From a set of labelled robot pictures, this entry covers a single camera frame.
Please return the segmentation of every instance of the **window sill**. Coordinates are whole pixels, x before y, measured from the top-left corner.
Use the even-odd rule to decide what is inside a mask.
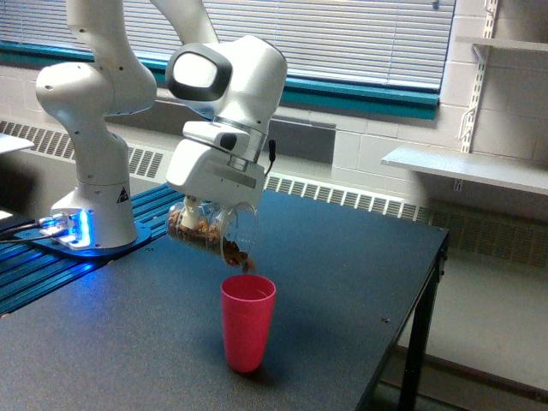
[[[159,84],[164,83],[167,62],[145,58],[140,60],[153,72]],[[66,61],[91,62],[93,55],[86,51],[0,41],[0,64],[41,68]],[[282,101],[287,104],[309,105],[319,110],[348,110],[433,120],[439,96],[431,92],[410,92],[289,77]]]

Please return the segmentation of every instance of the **red plastic cup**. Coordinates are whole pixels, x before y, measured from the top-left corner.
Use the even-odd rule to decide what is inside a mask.
[[[221,286],[224,354],[236,372],[251,372],[265,355],[276,286],[268,278],[240,275]]]

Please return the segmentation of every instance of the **white robotic arm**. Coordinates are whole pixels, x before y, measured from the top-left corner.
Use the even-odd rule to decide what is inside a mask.
[[[84,221],[79,230],[57,240],[73,249],[120,247],[137,236],[128,147],[109,132],[104,117],[149,108],[156,82],[131,51],[122,0],[67,0],[67,17],[75,37],[92,49],[95,62],[44,68],[36,82],[39,102],[67,129],[76,159],[78,186],[52,212]],[[53,235],[56,229],[44,232]]]
[[[256,207],[264,185],[257,164],[287,74],[283,55],[253,36],[218,43],[201,0],[151,0],[174,25],[185,45],[166,70],[167,86],[207,122],[187,122],[167,174],[169,185],[195,205]],[[185,10],[199,10],[185,15]],[[187,35],[185,27],[208,27]],[[199,43],[188,43],[188,39]],[[190,229],[199,221],[187,204]]]

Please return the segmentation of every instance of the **window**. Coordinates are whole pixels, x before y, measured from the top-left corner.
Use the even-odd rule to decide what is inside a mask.
[[[180,44],[148,0],[125,0],[140,57]],[[438,91],[455,0],[205,0],[222,41],[254,34],[276,45],[289,75]],[[87,50],[66,26],[65,0],[0,0],[0,40]]]

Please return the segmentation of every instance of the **cable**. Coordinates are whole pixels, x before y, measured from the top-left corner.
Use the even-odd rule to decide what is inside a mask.
[[[25,231],[27,229],[37,229],[40,227],[39,223],[28,223],[23,224],[18,227],[14,227],[13,229],[5,229],[4,231],[0,232],[0,238],[2,237],[11,237],[13,234],[17,234],[20,231]]]
[[[270,160],[270,165],[268,166],[268,170],[265,172],[265,178],[268,177],[272,170],[272,166],[274,165],[274,162],[276,161],[276,141],[275,140],[268,140],[268,159]]]
[[[67,230],[60,231],[55,234],[51,235],[42,235],[41,237],[33,237],[33,238],[21,238],[16,240],[1,240],[0,244],[19,244],[22,242],[30,242],[30,241],[38,241],[38,240],[47,240],[48,238],[55,238],[55,237],[61,237],[63,235],[68,234]]]

